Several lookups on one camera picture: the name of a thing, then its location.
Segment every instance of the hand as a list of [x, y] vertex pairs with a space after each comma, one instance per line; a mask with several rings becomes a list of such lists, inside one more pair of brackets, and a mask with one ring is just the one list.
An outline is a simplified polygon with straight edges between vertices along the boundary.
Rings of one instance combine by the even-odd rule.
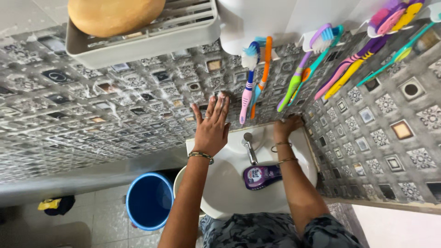
[[289, 135], [301, 128], [303, 121], [300, 116], [292, 116], [285, 122], [278, 120], [274, 123], [274, 142], [275, 143], [287, 143]]
[[206, 118], [202, 118], [201, 111], [196, 104], [191, 105], [198, 123], [192, 151], [202, 152], [213, 157], [227, 144], [231, 123], [225, 124], [225, 119], [229, 106], [230, 98], [223, 92], [219, 94], [217, 103], [214, 96], [210, 97], [205, 113]]

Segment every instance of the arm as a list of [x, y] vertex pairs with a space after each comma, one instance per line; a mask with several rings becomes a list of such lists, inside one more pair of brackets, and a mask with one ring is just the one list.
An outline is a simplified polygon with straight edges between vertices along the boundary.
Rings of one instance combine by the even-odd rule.
[[[205, 119], [199, 108], [194, 103], [191, 105], [198, 123], [193, 151], [213, 157], [227, 144], [230, 124], [225, 124], [225, 119], [229, 105], [229, 98], [224, 93], [219, 94], [217, 103], [214, 96], [210, 97]], [[209, 162], [204, 157], [193, 156], [188, 159], [158, 248], [188, 248], [196, 245], [199, 209]]]
[[[288, 143], [292, 131], [303, 126], [299, 116], [289, 118], [284, 123], [280, 120], [274, 124], [274, 142]], [[289, 144], [277, 146], [279, 161], [295, 158]], [[329, 210], [296, 160], [289, 160], [280, 164], [286, 198], [292, 219], [299, 233], [303, 233], [305, 226], [314, 218], [328, 214]]]

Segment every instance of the chrome faucet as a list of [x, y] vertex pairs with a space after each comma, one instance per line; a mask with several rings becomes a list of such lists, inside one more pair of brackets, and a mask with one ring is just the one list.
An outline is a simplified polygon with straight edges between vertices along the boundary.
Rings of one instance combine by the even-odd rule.
[[248, 158], [250, 159], [251, 165], [257, 165], [256, 154], [254, 153], [253, 146], [251, 145], [251, 140], [253, 139], [253, 135], [250, 133], [245, 133], [243, 135], [242, 145], [245, 146], [248, 153]]

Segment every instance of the camouflage clothing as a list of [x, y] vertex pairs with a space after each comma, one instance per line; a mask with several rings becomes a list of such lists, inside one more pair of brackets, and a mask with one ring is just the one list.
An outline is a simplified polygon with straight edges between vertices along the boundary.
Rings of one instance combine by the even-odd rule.
[[362, 248], [330, 214], [306, 225], [302, 240], [288, 214], [235, 214], [227, 221], [207, 215], [199, 227], [204, 248]]

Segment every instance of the white sink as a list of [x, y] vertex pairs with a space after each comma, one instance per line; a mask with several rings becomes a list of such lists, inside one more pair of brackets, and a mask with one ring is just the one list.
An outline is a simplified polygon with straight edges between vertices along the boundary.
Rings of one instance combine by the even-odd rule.
[[[247, 150], [242, 145], [243, 135], [247, 132], [253, 135], [252, 145], [258, 165], [277, 164], [277, 153], [270, 150], [275, 144], [273, 124], [230, 132], [227, 145], [214, 156], [214, 163], [209, 166], [202, 195], [201, 209], [213, 218], [259, 212], [290, 213], [282, 181], [255, 191], [245, 187], [242, 174], [251, 166]], [[294, 131], [289, 140], [303, 173], [316, 186], [317, 168], [304, 129]], [[187, 153], [190, 153], [194, 139], [187, 140], [186, 144]]]

